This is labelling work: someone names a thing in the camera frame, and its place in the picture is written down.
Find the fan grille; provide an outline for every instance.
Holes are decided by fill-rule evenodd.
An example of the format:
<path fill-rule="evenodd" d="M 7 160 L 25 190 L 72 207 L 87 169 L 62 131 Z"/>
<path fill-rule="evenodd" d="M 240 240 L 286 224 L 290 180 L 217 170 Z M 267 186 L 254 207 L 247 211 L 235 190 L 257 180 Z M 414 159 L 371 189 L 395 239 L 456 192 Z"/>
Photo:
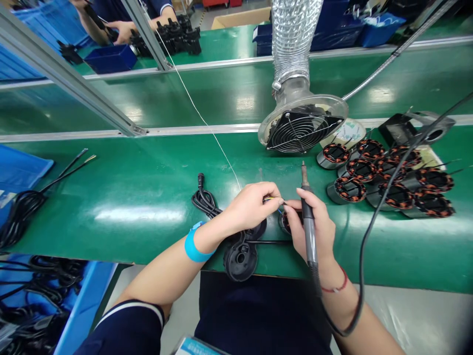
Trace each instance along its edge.
<path fill-rule="evenodd" d="M 271 129 L 266 149 L 306 153 L 330 133 L 332 125 L 324 117 L 303 115 L 294 118 L 293 115 L 285 114 Z"/>

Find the hand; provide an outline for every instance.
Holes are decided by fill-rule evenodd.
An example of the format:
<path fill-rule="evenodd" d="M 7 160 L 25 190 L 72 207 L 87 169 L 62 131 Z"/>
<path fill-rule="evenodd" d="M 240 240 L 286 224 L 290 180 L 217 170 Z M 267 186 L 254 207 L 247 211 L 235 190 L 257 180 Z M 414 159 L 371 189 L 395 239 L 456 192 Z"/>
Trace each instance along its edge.
<path fill-rule="evenodd" d="M 118 38 L 113 43 L 114 45 L 124 44 L 130 42 L 130 37 L 132 36 L 132 30 L 137 32 L 136 26 L 133 21 L 114 21 L 106 24 L 108 27 L 115 28 L 118 30 Z"/>
<path fill-rule="evenodd" d="M 297 189 L 297 194 L 304 198 L 314 212 L 315 222 L 315 242 L 317 244 L 317 256 L 319 264 L 326 261 L 332 262 L 334 258 L 334 240 L 335 240 L 335 223 L 329 218 L 327 206 L 313 193 Z M 287 213 L 289 226 L 291 227 L 292 240 L 294 248 L 307 262 L 307 251 L 305 249 L 304 227 L 297 215 L 296 210 L 301 210 L 302 203 L 300 200 L 286 201 L 284 210 Z"/>
<path fill-rule="evenodd" d="M 74 5 L 77 10 L 83 10 L 88 5 L 85 0 L 69 0 L 69 2 Z"/>
<path fill-rule="evenodd" d="M 245 186 L 220 214 L 226 221 L 228 235 L 256 227 L 282 205 L 284 200 L 280 196 L 274 182 L 259 182 Z M 263 204 L 265 197 L 274 198 Z"/>

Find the blue wristband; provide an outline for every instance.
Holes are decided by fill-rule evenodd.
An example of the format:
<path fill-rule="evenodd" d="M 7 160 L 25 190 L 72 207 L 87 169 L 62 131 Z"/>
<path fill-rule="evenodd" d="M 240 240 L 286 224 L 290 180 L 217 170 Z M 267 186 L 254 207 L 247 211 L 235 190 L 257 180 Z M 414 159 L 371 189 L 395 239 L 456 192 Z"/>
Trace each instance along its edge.
<path fill-rule="evenodd" d="M 194 243 L 194 234 L 201 225 L 205 224 L 205 222 L 200 221 L 194 227 L 191 228 L 189 234 L 187 235 L 186 242 L 184 243 L 184 247 L 186 249 L 186 254 L 194 262 L 205 262 L 210 259 L 210 257 L 215 253 L 215 250 L 209 254 L 201 253 L 197 250 L 196 245 Z"/>

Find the flexible silver duct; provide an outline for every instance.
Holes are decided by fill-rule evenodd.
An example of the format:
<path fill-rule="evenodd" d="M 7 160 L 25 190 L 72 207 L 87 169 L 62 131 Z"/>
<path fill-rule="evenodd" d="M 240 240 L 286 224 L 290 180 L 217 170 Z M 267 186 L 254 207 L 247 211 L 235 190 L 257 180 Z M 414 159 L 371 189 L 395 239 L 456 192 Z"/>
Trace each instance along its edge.
<path fill-rule="evenodd" d="M 377 77 L 379 73 L 385 70 L 388 65 L 390 65 L 397 57 L 401 55 L 402 52 L 404 52 L 411 44 L 413 44 L 421 34 L 423 34 L 431 25 L 433 25 L 440 17 L 442 17 L 444 13 L 446 13 L 457 1 L 458 0 L 448 0 L 445 4 L 443 4 L 443 6 L 438 9 L 435 14 L 433 14 L 432 17 L 428 19 L 411 37 L 409 37 L 406 42 L 396 48 L 393 54 L 391 54 L 391 56 L 386 59 L 386 61 L 381 64 L 381 66 L 376 69 L 373 74 L 366 78 L 366 80 L 363 81 L 355 90 L 353 90 L 349 94 L 346 94 L 343 97 L 343 100 L 348 100 L 353 95 L 358 93 L 361 89 L 363 89 L 365 86 L 367 86 L 375 77 Z"/>
<path fill-rule="evenodd" d="M 273 88 L 284 81 L 304 77 L 309 81 L 309 50 L 323 0 L 273 0 L 272 55 Z"/>

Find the green workbench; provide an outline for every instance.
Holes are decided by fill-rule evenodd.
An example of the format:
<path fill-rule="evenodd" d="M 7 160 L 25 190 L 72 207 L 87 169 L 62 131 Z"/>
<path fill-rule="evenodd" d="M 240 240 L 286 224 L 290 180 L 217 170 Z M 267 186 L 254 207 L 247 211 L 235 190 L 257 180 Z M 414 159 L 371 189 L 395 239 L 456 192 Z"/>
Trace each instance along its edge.
<path fill-rule="evenodd" d="M 472 126 L 454 127 L 435 144 L 444 161 L 471 156 Z M 217 135 L 242 185 L 275 181 L 283 198 L 296 198 L 301 183 L 299 155 L 268 152 L 256 133 Z M 31 223 L 14 252 L 146 264 L 206 216 L 191 203 L 197 174 L 224 208 L 238 193 L 235 177 L 212 135 L 109 138 L 8 146 L 56 161 L 42 184 L 54 179 L 82 148 L 98 158 L 62 182 Z M 372 216 L 366 202 L 334 205 L 325 194 L 334 171 L 317 166 L 320 146 L 304 157 L 315 193 L 327 203 L 337 225 L 335 255 L 350 278 L 358 280 L 361 238 Z M 455 175 L 447 193 L 457 213 L 447 219 L 408 219 L 379 215 L 366 247 L 368 284 L 473 292 L 473 169 Z M 269 217 L 265 239 L 287 239 Z M 258 246 L 257 274 L 303 277 L 306 267 L 291 246 Z M 206 264 L 223 271 L 223 249 Z"/>
<path fill-rule="evenodd" d="M 202 32 L 200 56 L 175 56 L 187 61 L 252 58 L 253 27 Z M 433 33 L 443 36 L 442 30 Z M 451 36 L 464 35 L 449 32 Z M 389 53 L 318 57 L 310 60 L 311 89 L 343 96 L 360 84 Z M 348 101 L 350 117 L 389 117 L 414 106 L 415 111 L 443 112 L 472 89 L 473 47 L 425 48 L 408 51 L 366 89 Z M 141 60 L 141 69 L 153 68 Z M 90 73 L 87 67 L 79 68 Z M 237 67 L 183 71 L 182 79 L 202 116 L 210 125 L 257 124 L 274 108 L 271 62 Z M 131 120 L 144 128 L 201 126 L 176 73 L 151 73 L 107 80 L 90 80 Z M 455 114 L 472 114 L 473 103 Z M 112 129 L 96 114 L 54 84 L 1 90 L 0 136 Z M 454 127 L 434 146 L 444 161 L 463 158 L 471 164 L 468 147 L 472 126 Z M 217 135 L 240 183 L 275 181 L 286 199 L 296 198 L 301 157 L 267 152 L 256 133 Z M 98 159 L 53 189 L 24 238 L 12 251 L 70 258 L 145 264 L 184 236 L 203 213 L 191 204 L 197 174 L 221 208 L 238 189 L 212 135 L 8 143 L 8 146 L 56 162 L 42 181 L 46 184 L 82 148 Z M 353 281 L 358 280 L 361 237 L 373 208 L 367 202 L 336 206 L 325 195 L 335 172 L 315 164 L 320 147 L 304 157 L 315 192 L 328 204 L 337 224 L 335 254 Z M 366 282 L 398 287 L 473 293 L 473 169 L 455 176 L 448 192 L 457 214 L 445 220 L 410 220 L 399 213 L 382 213 L 366 249 Z M 269 218 L 265 238 L 287 238 L 278 228 L 278 215 Z M 302 260 L 288 246 L 259 246 L 256 272 L 303 277 Z M 206 264 L 223 270 L 223 250 Z"/>

